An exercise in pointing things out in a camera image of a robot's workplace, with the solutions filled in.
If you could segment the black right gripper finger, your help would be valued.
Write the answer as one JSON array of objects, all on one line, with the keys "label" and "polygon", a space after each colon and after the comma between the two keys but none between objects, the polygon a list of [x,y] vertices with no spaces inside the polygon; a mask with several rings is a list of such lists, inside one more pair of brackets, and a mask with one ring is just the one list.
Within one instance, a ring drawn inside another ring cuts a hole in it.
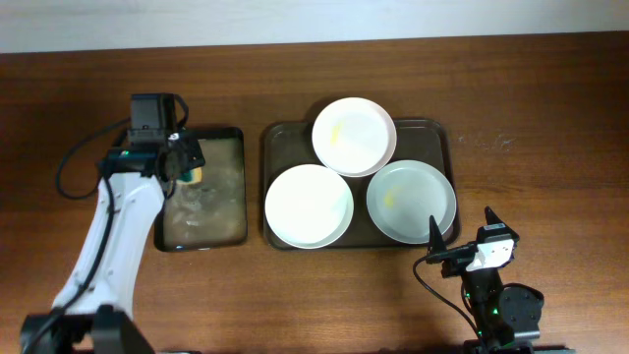
[{"label": "black right gripper finger", "polygon": [[429,253],[441,253],[446,250],[442,234],[433,215],[429,217]]},{"label": "black right gripper finger", "polygon": [[495,214],[495,212],[491,209],[490,206],[485,207],[485,218],[486,218],[486,226],[487,227],[503,227],[503,221]]}]

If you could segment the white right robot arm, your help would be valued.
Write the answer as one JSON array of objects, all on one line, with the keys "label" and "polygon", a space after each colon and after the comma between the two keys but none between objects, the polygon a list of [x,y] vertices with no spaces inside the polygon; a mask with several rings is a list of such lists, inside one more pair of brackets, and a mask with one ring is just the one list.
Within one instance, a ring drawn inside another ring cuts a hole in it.
[{"label": "white right robot arm", "polygon": [[466,353],[532,353],[541,336],[544,296],[521,283],[504,283],[499,271],[514,260],[519,235],[490,207],[486,225],[474,242],[448,250],[441,275],[459,276],[462,298],[474,318],[476,340],[463,345]]}]

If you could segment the pink plate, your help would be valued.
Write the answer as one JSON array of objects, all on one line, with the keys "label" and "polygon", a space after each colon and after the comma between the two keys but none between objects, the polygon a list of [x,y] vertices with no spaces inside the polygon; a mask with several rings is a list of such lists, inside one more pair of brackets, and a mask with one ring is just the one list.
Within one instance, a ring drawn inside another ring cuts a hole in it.
[{"label": "pink plate", "polygon": [[391,159],[397,132],[389,113],[361,97],[326,105],[312,129],[315,155],[326,167],[346,177],[374,174]]}]

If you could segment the cream white plate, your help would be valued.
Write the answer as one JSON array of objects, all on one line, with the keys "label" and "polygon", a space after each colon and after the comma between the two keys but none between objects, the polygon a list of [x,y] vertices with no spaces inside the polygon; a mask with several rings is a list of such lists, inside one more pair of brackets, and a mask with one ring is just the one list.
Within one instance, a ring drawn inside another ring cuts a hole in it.
[{"label": "cream white plate", "polygon": [[271,231],[298,249],[331,245],[348,230],[354,198],[348,183],[322,165],[302,164],[280,173],[264,199]]}]

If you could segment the yellow green sponge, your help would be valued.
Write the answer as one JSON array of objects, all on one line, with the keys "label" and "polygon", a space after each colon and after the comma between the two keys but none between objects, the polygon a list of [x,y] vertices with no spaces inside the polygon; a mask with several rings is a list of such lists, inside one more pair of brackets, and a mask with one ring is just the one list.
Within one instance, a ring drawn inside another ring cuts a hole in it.
[{"label": "yellow green sponge", "polygon": [[177,183],[180,185],[194,185],[202,181],[202,168],[197,167],[184,172],[177,179]]}]

